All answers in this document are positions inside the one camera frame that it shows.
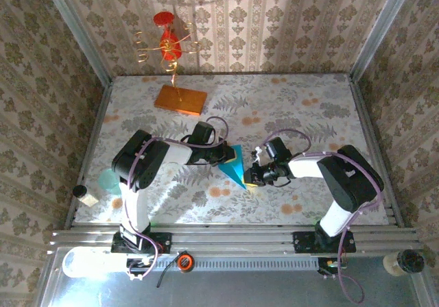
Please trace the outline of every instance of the damask wallpaper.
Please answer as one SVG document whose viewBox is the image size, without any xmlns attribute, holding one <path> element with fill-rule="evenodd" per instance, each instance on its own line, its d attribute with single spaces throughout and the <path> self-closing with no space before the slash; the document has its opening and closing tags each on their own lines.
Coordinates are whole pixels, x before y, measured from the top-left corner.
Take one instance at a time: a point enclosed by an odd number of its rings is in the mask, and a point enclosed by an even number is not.
<svg viewBox="0 0 439 307">
<path fill-rule="evenodd" d="M 51 0 L 0 10 L 0 306 L 29 306 L 102 87 Z"/>
<path fill-rule="evenodd" d="M 139 64 L 132 35 L 158 45 L 162 10 L 196 25 L 203 50 L 181 72 L 349 72 L 385 0 L 71 0 L 112 76 L 162 73 L 160 54 Z"/>
<path fill-rule="evenodd" d="M 406 0 L 360 87 L 439 288 L 439 0 Z"/>
</svg>

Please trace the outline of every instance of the gold wire spiral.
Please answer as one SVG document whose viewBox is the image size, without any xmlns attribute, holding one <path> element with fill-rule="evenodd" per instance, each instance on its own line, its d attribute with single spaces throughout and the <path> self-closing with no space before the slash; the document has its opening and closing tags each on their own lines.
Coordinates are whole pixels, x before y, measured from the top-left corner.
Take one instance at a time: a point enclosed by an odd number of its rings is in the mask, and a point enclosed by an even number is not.
<svg viewBox="0 0 439 307">
<path fill-rule="evenodd" d="M 189 37 L 191 37 L 193 28 L 194 28 L 193 23 L 190 23 L 190 22 L 184 23 L 183 29 L 185 31 L 189 31 L 189 33 L 184 38 L 181 38 L 180 40 L 178 40 L 176 42 L 173 42 L 170 38 L 166 38 L 166 39 L 163 39 L 162 41 L 160 41 L 159 47 L 157 47 L 157 48 L 137 48 L 136 49 L 137 57 L 138 57 L 137 61 L 139 63 L 145 62 L 146 60 L 148 60 L 148 58 L 149 58 L 149 55 L 147 53 L 148 51 L 161 50 L 161 51 L 165 52 L 165 55 L 171 56 L 171 60 L 166 60 L 165 56 L 163 56 L 162 60 L 160 61 L 160 66 L 167 73 L 172 73 L 171 83 L 172 83 L 172 86 L 177 89 L 178 98 L 180 101 L 182 101 L 181 96 L 180 96 L 180 89 L 178 89 L 178 87 L 176 87 L 176 78 L 178 77 L 178 74 L 177 74 L 178 58 L 175 54 L 175 51 L 181 51 L 182 53 L 189 53 L 190 54 L 190 53 L 198 53 L 202 50 L 202 48 L 201 48 L 201 45 L 198 41 L 192 41 L 190 43 L 190 47 L 193 49 L 191 51 L 178 50 L 176 48 L 176 45 L 178 43 L 188 39 Z M 142 35 L 146 35 L 146 36 L 149 36 L 150 38 L 156 39 L 156 37 L 153 37 L 151 34 L 149 34 L 147 32 L 138 31 L 133 36 L 133 42 L 135 43 L 135 45 L 140 45 L 143 43 L 143 41 L 141 40 Z"/>
</svg>

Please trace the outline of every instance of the orange ring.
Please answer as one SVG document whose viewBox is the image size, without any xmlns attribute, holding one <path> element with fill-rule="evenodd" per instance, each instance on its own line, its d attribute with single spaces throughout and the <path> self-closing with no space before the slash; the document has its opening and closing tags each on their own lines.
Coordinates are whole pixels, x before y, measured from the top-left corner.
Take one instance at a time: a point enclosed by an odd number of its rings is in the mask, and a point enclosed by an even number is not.
<svg viewBox="0 0 439 307">
<path fill-rule="evenodd" d="M 188 260 L 189 260 L 189 264 L 188 264 L 186 267 L 182 265 L 182 261 L 183 261 L 184 259 L 188 259 Z M 179 268 L 181 271 L 188 271 L 188 270 L 190 270 L 190 269 L 192 268 L 192 266 L 193 266 L 193 257 L 192 257 L 190 254 L 183 254 L 183 255 L 181 255 L 181 256 L 178 258 L 177 265 L 178 265 L 178 268 Z"/>
</svg>

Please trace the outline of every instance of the orange wooden base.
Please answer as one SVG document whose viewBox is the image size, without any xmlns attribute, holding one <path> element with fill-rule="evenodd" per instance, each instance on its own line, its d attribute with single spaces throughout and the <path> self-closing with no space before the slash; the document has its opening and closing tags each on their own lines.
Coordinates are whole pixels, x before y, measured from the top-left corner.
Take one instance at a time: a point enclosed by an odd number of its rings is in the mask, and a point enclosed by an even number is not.
<svg viewBox="0 0 439 307">
<path fill-rule="evenodd" d="M 177 88 L 164 85 L 154 102 L 154 106 L 200 116 L 207 98 L 207 93 L 183 88 L 178 88 L 178 90 L 180 90 L 181 101 L 178 96 Z"/>
</svg>

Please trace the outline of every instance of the table surface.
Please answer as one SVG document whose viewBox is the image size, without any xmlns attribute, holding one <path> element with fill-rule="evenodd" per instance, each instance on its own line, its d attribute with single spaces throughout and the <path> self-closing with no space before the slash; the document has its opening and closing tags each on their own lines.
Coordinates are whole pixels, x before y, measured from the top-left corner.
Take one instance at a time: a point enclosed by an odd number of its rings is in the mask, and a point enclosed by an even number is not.
<svg viewBox="0 0 439 307">
<path fill-rule="evenodd" d="M 325 75 L 184 75 L 182 88 L 208 93 L 200 117 L 154 107 L 168 76 L 117 77 L 86 179 L 99 203 L 80 205 L 75 222 L 119 223 L 122 199 L 103 191 L 99 175 L 111 166 L 117 152 L 138 129 L 154 136 L 180 139 L 198 121 L 221 116 L 228 122 L 230 145 L 241 145 L 244 166 L 250 152 L 275 130 L 296 128 L 311 137 L 310 151 L 335 151 L 352 144 L 369 159 L 368 148 L 345 74 Z M 220 121 L 213 121 L 222 128 Z M 292 153 L 306 140 L 281 136 Z M 164 164 L 150 187 L 140 191 L 147 199 L 153 223 L 269 223 L 314 224 L 333 199 L 324 180 L 302 178 L 284 188 L 236 185 L 217 167 Z M 357 224 L 387 225 L 385 210 L 368 212 Z"/>
</svg>

